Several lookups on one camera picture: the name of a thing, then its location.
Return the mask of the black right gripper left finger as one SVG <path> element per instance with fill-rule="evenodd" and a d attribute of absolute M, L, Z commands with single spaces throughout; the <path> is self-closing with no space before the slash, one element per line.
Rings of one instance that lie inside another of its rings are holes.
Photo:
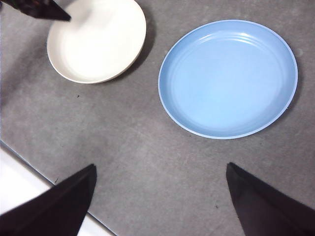
<path fill-rule="evenodd" d="M 90 164 L 0 217 L 2 236 L 75 236 L 90 207 L 96 166 Z"/>

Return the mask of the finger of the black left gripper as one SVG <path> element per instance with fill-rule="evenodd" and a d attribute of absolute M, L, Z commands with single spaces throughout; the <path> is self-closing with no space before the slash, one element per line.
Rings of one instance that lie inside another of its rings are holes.
<path fill-rule="evenodd" d="M 53 0 L 5 0 L 4 3 L 36 19 L 71 20 L 71 16 Z"/>

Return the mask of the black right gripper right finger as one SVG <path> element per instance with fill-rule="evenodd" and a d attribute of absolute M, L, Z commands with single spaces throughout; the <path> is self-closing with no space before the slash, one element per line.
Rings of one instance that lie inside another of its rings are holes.
<path fill-rule="evenodd" d="M 226 180 L 231 200 L 247 236 L 313 236 L 314 209 L 283 194 L 230 162 Z"/>

